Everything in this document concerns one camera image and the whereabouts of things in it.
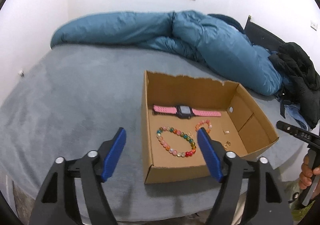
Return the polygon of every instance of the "gray bed sheet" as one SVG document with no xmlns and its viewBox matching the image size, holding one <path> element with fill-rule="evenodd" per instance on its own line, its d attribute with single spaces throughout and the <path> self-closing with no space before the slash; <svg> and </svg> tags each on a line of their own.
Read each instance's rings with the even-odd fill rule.
<svg viewBox="0 0 320 225">
<path fill-rule="evenodd" d="M 0 109 L 1 165 L 35 198 L 58 156 L 80 158 L 110 140 L 122 126 L 127 144 L 114 175 L 103 184 L 118 221 L 161 220 L 211 208 L 220 189 L 211 177 L 143 183 L 140 105 L 144 70 L 222 79 L 205 67 L 163 52 L 57 46 L 26 74 Z M 273 96 L 251 94 L 272 123 L 282 119 Z M 290 116 L 285 121 L 296 124 Z M 302 146 L 301 141 L 278 132 L 279 141 L 263 154 L 274 168 Z M 79 180 L 76 191 L 81 214 L 88 217 Z"/>
</svg>

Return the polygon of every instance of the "pink watch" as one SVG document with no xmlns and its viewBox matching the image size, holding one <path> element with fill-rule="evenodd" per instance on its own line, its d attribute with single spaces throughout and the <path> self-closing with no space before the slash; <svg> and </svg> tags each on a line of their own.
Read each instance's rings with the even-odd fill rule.
<svg viewBox="0 0 320 225">
<path fill-rule="evenodd" d="M 172 114 L 182 119 L 190 119 L 194 116 L 221 117 L 218 111 L 197 110 L 188 106 L 162 107 L 153 105 L 154 114 Z"/>
</svg>

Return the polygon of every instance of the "pink watch strap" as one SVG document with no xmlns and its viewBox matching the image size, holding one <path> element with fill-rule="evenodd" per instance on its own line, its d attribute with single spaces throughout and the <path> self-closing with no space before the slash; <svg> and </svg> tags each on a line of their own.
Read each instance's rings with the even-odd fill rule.
<svg viewBox="0 0 320 225">
<path fill-rule="evenodd" d="M 161 107 L 153 105 L 153 110 L 158 113 L 176 114 L 177 109 L 175 107 Z"/>
<path fill-rule="evenodd" d="M 204 111 L 204 110 L 196 110 L 193 108 L 192 112 L 196 116 L 201 116 L 201 117 L 221 117 L 221 113 L 219 111 Z"/>
</svg>

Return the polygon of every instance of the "black jacket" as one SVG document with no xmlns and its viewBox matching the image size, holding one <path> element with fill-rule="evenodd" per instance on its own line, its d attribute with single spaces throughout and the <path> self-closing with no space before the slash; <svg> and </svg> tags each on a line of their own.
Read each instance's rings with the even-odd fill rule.
<svg viewBox="0 0 320 225">
<path fill-rule="evenodd" d="M 296 43 L 284 43 L 269 60 L 290 78 L 295 92 L 284 89 L 285 96 L 300 104 L 300 114 L 310 128 L 315 128 L 320 119 L 320 77 L 309 56 Z"/>
</svg>

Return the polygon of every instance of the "beaded bracelet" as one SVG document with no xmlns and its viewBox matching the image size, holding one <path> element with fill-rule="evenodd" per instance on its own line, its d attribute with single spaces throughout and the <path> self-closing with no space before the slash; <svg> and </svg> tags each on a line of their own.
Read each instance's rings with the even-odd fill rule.
<svg viewBox="0 0 320 225">
<path fill-rule="evenodd" d="M 189 152 L 182 152 L 182 153 L 178 153 L 177 150 L 172 149 L 163 139 L 161 133 L 164 131 L 169 131 L 170 133 L 176 134 L 177 136 L 180 136 L 182 138 L 184 138 L 185 140 L 187 140 L 190 145 L 192 150 Z M 193 154 L 196 153 L 196 143 L 193 141 L 193 139 L 191 137 L 189 137 L 187 134 L 185 134 L 184 132 L 181 132 L 180 130 L 177 130 L 173 127 L 160 127 L 159 130 L 157 131 L 157 138 L 159 140 L 159 142 L 162 144 L 162 146 L 169 152 L 171 153 L 173 156 L 178 156 L 178 157 L 189 157 L 192 156 Z"/>
<path fill-rule="evenodd" d="M 197 125 L 196 125 L 196 131 L 198 131 L 200 129 L 200 127 L 204 124 L 207 123 L 208 124 L 208 129 L 206 130 L 207 133 L 209 134 L 212 128 L 212 125 L 210 123 L 210 120 L 202 120 L 200 121 Z"/>
</svg>

